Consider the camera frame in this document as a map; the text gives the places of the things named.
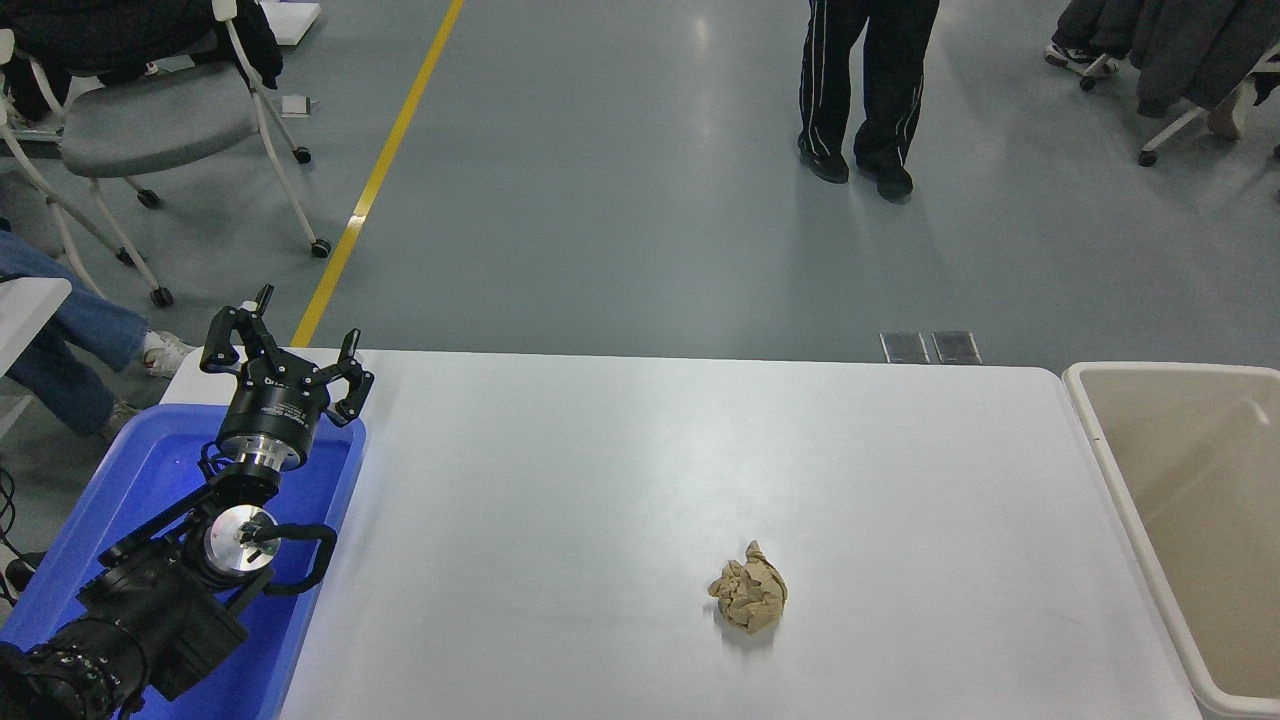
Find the black shoe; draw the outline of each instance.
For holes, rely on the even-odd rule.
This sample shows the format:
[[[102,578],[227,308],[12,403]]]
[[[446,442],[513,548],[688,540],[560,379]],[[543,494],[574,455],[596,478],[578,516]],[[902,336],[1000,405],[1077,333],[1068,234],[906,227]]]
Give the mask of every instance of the black shoe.
[[[804,146],[803,132],[796,137],[796,146],[800,147],[800,159],[804,160],[805,165],[809,165],[813,174],[836,184],[849,182],[849,165],[845,164],[844,158],[840,155],[831,155],[827,158],[815,155],[812,150]]]
[[[911,195],[911,191],[915,190],[915,186],[911,183],[911,174],[906,172],[906,168],[896,163],[891,165],[858,163],[858,170],[876,181],[876,191],[890,202],[897,202]]]

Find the robotic arm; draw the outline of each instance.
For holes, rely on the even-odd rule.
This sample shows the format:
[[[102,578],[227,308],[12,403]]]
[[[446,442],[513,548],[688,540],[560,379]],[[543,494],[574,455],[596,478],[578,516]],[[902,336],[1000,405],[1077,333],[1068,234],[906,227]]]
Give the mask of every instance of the robotic arm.
[[[210,324],[200,369],[234,374],[237,388],[210,443],[220,455],[200,462],[206,483],[99,557],[105,570],[77,596],[82,616],[27,652],[0,643],[0,720],[109,720],[116,710],[124,720],[148,685],[172,701],[244,642],[237,616],[253,598],[300,594],[324,578],[337,533],[278,524],[264,506],[282,471],[307,461],[320,415],[338,427],[356,419],[374,375],[356,359],[357,329],[326,368],[280,350],[262,323],[271,290]],[[347,395],[330,402],[338,378]],[[282,541],[319,541],[306,578],[273,582]]]

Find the white sneaker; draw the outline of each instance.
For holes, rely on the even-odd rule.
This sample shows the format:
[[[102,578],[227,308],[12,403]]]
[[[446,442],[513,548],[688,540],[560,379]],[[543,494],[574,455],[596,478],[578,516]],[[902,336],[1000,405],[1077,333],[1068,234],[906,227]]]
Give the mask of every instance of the white sneaker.
[[[115,436],[120,434],[124,425],[137,414],[137,407],[116,397],[115,402],[111,404],[111,415],[106,419],[106,427],[97,434],[102,436],[106,442],[115,442]]]
[[[156,336],[146,341],[147,345],[157,343],[155,347],[142,351],[142,365],[147,373],[157,378],[172,378],[182,361],[191,355],[195,347],[182,342],[178,336],[164,331],[147,333]]]
[[[1046,63],[1053,65],[1055,68],[1065,68],[1079,76],[1085,74],[1098,58],[1100,55],[1094,55],[1093,53],[1062,47],[1055,42],[1050,42],[1048,46],[1044,47]],[[1120,72],[1120,63],[1107,58],[1107,61],[1103,63],[1101,68],[1094,70],[1092,77],[1107,77],[1114,76],[1117,72]]]

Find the black track pants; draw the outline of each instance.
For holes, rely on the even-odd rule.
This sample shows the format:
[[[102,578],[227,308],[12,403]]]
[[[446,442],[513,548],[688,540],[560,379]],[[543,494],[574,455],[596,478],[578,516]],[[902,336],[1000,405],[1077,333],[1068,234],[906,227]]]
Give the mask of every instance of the black track pants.
[[[938,0],[809,0],[800,73],[803,142],[836,155],[849,123],[849,53],[867,29],[863,106],[854,138],[858,164],[902,164],[920,119],[924,51]]]

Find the blue jeans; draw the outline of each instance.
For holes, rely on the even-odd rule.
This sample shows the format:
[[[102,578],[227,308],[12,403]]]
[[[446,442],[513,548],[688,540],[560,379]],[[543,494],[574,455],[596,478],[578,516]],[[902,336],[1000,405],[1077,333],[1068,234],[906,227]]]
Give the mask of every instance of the blue jeans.
[[[142,351],[147,319],[97,296],[65,268],[4,231],[0,274],[70,281],[72,293],[5,374],[29,388],[76,434],[100,432],[111,416],[115,393],[67,343],[120,372]]]

